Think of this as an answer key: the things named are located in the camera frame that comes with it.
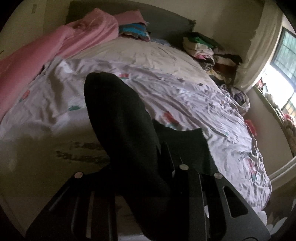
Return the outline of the beige bed sheet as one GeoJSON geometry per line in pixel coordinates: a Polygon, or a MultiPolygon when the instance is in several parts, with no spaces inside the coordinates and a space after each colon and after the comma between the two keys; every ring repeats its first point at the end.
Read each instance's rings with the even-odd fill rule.
{"type": "Polygon", "coordinates": [[[72,56],[76,59],[119,61],[171,74],[185,81],[202,83],[218,89],[199,63],[187,53],[155,42],[118,37],[72,56]]]}

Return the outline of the window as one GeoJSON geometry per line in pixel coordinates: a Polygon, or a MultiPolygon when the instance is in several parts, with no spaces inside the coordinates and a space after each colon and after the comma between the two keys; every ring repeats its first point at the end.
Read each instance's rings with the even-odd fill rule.
{"type": "Polygon", "coordinates": [[[286,126],[295,127],[295,33],[283,27],[258,88],[286,126]]]}

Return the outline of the pink pillow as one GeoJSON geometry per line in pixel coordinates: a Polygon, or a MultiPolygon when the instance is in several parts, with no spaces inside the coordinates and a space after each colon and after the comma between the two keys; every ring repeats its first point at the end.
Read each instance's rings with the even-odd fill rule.
{"type": "Polygon", "coordinates": [[[141,23],[147,25],[140,10],[125,11],[123,13],[114,15],[119,25],[141,23]]]}

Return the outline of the bag of clothes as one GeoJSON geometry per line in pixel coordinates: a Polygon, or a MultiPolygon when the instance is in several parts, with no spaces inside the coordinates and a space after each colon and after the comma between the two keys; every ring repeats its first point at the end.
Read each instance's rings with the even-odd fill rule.
{"type": "Polygon", "coordinates": [[[227,86],[225,84],[220,86],[220,90],[234,102],[241,116],[247,114],[250,109],[250,101],[243,91],[234,86],[227,86]]]}

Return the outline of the cream wardrobe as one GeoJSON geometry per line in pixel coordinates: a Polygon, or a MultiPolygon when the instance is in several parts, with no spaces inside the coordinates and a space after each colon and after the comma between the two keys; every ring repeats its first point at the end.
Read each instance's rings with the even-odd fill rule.
{"type": "Polygon", "coordinates": [[[46,1],[23,1],[1,30],[1,59],[43,35],[46,1]]]}

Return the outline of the cream curtain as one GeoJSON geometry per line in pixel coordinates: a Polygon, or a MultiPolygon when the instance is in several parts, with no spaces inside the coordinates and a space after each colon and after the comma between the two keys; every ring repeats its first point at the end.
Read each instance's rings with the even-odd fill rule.
{"type": "Polygon", "coordinates": [[[234,87],[248,92],[274,52],[282,28],[283,12],[275,1],[265,1],[259,25],[245,61],[236,72],[234,87]]]}

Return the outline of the red plastic basin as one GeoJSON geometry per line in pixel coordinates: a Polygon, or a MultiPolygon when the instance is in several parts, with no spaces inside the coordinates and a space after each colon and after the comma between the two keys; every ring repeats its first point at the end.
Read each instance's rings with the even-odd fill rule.
{"type": "Polygon", "coordinates": [[[247,124],[248,128],[250,129],[251,133],[253,134],[253,136],[257,136],[257,132],[256,132],[256,128],[253,125],[252,121],[249,119],[245,119],[244,122],[247,124]]]}

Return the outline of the lilac strawberry print duvet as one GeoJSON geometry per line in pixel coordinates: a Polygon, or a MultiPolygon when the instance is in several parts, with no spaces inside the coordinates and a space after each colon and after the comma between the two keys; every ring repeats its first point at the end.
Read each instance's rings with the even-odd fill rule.
{"type": "Polygon", "coordinates": [[[154,120],[178,131],[201,128],[219,172],[266,221],[272,187],[262,155],[234,102],[210,79],[192,83],[119,61],[55,58],[16,87],[1,122],[1,204],[21,232],[72,174],[107,163],[83,94],[87,74],[102,71],[135,90],[154,120]]]}

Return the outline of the dark grey headboard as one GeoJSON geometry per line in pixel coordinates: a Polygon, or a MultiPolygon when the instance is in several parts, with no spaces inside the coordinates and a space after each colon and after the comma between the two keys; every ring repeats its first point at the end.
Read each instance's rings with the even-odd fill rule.
{"type": "Polygon", "coordinates": [[[138,9],[144,20],[148,22],[147,31],[150,36],[164,39],[175,47],[182,45],[184,33],[192,32],[196,25],[195,20],[187,19],[157,6],[135,1],[70,1],[66,23],[83,18],[95,8],[110,15],[138,9]]]}

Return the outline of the black long-sleeve sweatshirt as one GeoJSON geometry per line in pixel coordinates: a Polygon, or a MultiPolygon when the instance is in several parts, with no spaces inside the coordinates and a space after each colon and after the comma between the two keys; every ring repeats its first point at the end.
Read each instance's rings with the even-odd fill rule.
{"type": "Polygon", "coordinates": [[[109,172],[142,233],[175,240],[175,170],[187,164],[201,174],[218,171],[202,131],[175,131],[152,120],[139,95],[111,73],[88,74],[84,96],[109,172]]]}

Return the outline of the pink quilt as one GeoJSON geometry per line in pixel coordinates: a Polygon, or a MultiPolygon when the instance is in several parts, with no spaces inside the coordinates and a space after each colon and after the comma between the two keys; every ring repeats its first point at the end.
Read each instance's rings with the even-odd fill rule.
{"type": "Polygon", "coordinates": [[[82,50],[118,37],[118,21],[100,9],[23,46],[1,60],[1,117],[23,88],[54,57],[71,57],[82,50]]]}

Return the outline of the folded colourful striped clothes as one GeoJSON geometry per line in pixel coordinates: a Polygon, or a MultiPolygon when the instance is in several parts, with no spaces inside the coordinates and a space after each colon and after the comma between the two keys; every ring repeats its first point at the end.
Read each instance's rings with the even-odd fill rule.
{"type": "Polygon", "coordinates": [[[143,23],[133,23],[119,26],[119,36],[139,39],[149,42],[151,40],[147,27],[143,23]]]}

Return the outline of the pile of folded clothes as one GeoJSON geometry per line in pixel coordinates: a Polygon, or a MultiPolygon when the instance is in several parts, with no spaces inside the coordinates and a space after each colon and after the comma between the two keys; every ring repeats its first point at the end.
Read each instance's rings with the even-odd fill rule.
{"type": "Polygon", "coordinates": [[[198,32],[184,33],[183,48],[219,84],[234,83],[237,69],[243,63],[234,51],[198,32]]]}

